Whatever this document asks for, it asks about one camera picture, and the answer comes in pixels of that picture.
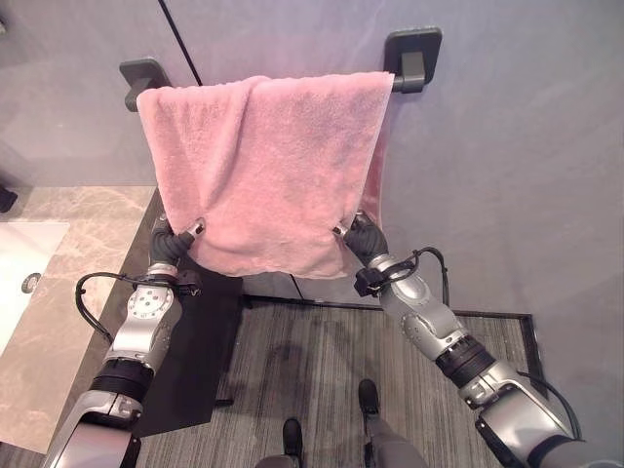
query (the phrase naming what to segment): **gray floor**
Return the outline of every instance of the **gray floor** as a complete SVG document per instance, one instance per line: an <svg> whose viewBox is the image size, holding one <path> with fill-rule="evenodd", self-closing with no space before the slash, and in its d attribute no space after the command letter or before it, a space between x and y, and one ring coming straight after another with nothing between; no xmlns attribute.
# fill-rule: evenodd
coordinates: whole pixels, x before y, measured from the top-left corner
<svg viewBox="0 0 624 468"><path fill-rule="evenodd" d="M490 352L526 369L520 324L464 318ZM497 467L473 427L474 415L436 366L379 312L261 305L246 310L222 393L231 409L210 424L143 440L140 467L253 467L281 451L289 416L303 426L307 465L362 466L357 385L379 386L382 414L412 440L431 468ZM38 466L41 455L0 447L0 466Z"/></svg>

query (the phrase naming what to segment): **robotic arm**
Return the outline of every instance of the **robotic arm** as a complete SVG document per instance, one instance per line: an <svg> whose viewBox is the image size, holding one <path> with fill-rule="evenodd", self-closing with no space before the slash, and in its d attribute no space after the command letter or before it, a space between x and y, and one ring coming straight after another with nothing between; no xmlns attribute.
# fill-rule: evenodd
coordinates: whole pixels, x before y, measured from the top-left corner
<svg viewBox="0 0 624 468"><path fill-rule="evenodd" d="M140 441L132 430L182 312L176 294L184 285L176 266L204 229L205 221L199 218L176 236L163 214L156 220L150 266L144 277L134 280L138 286L128 300L126 321L91 388L80 395L55 436L44 468L135 466Z"/></svg>
<svg viewBox="0 0 624 468"><path fill-rule="evenodd" d="M548 401L509 364L493 358L431 294L413 274L415 265L389 253L383 233L364 212L356 214L350 229L338 225L334 233L365 266L356 277L356 290L378 296L384 311L399 321L403 335L436 363L470 409L479 412L476 428L503 466L622 466L574 439Z"/></svg>

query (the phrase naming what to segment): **towel bar bracket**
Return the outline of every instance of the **towel bar bracket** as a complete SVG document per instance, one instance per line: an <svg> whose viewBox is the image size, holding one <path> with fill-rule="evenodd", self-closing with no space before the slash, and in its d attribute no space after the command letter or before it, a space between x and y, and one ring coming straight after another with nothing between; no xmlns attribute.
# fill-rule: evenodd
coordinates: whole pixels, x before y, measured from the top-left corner
<svg viewBox="0 0 624 468"><path fill-rule="evenodd" d="M161 64L153 58L124 61L119 71L130 85L125 101L131 112L137 112L137 97L143 91L172 85Z"/></svg>
<svg viewBox="0 0 624 468"><path fill-rule="evenodd" d="M391 33L385 43L383 69L395 74L392 92L422 92L433 79L441 44L438 27Z"/></svg>

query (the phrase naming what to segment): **countertop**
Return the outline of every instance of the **countertop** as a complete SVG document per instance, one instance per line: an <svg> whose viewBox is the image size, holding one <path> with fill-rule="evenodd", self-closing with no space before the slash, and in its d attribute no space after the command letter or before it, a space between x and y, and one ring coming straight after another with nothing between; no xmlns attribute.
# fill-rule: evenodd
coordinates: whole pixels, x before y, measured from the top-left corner
<svg viewBox="0 0 624 468"><path fill-rule="evenodd" d="M88 349L95 343L96 354L101 354L106 347L76 310L76 281L94 271L122 270L155 187L13 190L19 198L8 213L0 214L0 221L69 222L0 357L0 441L44 453L73 404L70 394L77 387L84 390L87 380L79 380L90 361ZM96 317L112 287L113 281L107 279L86 284L85 303ZM114 302L115 308L121 304Z"/></svg>

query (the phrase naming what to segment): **pink towel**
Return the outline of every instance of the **pink towel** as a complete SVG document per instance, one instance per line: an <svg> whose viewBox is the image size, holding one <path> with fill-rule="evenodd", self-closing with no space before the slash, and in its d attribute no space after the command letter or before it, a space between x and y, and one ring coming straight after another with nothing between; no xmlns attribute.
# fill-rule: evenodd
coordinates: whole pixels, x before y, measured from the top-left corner
<svg viewBox="0 0 624 468"><path fill-rule="evenodd" d="M198 216L190 252L226 275L284 271L337 278L351 255L332 234L365 189L378 218L381 148L392 89L384 72L147 90L137 100L175 232Z"/></svg>

